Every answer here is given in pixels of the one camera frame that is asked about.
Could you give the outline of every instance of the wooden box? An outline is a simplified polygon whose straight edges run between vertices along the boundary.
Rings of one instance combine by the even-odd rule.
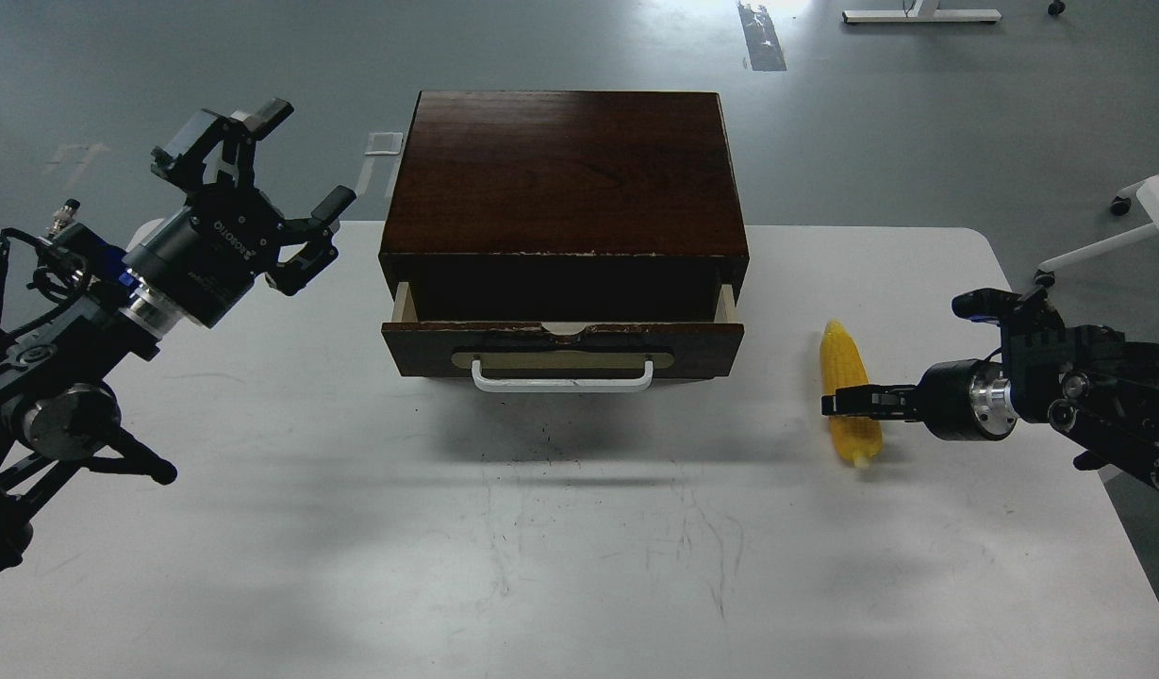
[[[423,92],[379,261],[401,374],[729,374],[746,233],[717,95]]]

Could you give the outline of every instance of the yellow corn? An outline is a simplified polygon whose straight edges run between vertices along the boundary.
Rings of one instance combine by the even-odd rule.
[[[837,319],[826,323],[822,336],[822,393],[832,395],[841,387],[868,384],[863,362],[855,342]],[[868,467],[868,460],[881,452],[881,423],[867,417],[831,416],[830,443],[843,460],[855,467]]]

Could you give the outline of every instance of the black robotic arm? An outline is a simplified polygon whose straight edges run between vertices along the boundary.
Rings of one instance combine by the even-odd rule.
[[[1109,327],[1066,327],[1050,276],[1026,295],[983,289],[953,313],[998,326],[1001,363],[935,364],[919,384],[865,384],[823,396],[824,416],[923,422],[938,438],[1000,441],[1015,422],[1048,423],[1083,446],[1079,469],[1110,463],[1159,490],[1159,344]]]
[[[311,218],[287,220],[253,184],[256,141],[293,108],[274,98],[256,114],[203,110],[168,146],[152,152],[152,171],[185,194],[181,210],[130,253],[75,222],[79,203],[54,212],[48,238],[0,235],[0,571],[22,563],[30,519],[80,469],[145,474],[170,483],[177,469],[122,426],[104,382],[127,353],[151,360],[182,317],[213,327],[260,275],[286,295],[336,257],[338,216],[356,198],[338,185]],[[212,180],[205,161],[221,149]],[[31,246],[39,267],[31,287],[57,306],[1,329],[10,241]],[[283,246],[302,246],[278,261]],[[31,451],[6,467],[14,444]],[[118,457],[96,453],[104,447]],[[30,489],[10,494],[42,474]]]

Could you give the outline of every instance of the gray floor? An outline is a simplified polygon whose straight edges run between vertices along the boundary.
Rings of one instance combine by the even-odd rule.
[[[0,2],[0,228],[39,232],[74,196],[125,244],[180,204],[151,147],[195,109],[272,95],[296,112],[261,146],[258,184],[305,214],[357,183],[367,133],[406,130],[421,89],[716,90],[749,224],[975,228],[1015,286],[1147,220],[1106,203],[1159,170],[1159,0],[1070,0],[1060,17],[946,0],[1005,17],[907,27],[839,21],[898,0],[766,5],[787,72],[749,70],[734,0]],[[349,218],[386,214],[392,168],[373,165]],[[7,326],[42,308],[14,280]],[[1159,240],[1062,271],[1055,298],[1069,322],[1159,343]],[[1159,497],[1109,490],[1159,596]]]

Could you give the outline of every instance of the drawer handle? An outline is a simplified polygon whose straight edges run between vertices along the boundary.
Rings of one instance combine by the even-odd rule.
[[[483,359],[471,362],[471,378],[474,386],[497,394],[628,394],[643,392],[654,379],[654,362],[647,359],[642,366],[642,378],[630,379],[491,379],[483,377]]]

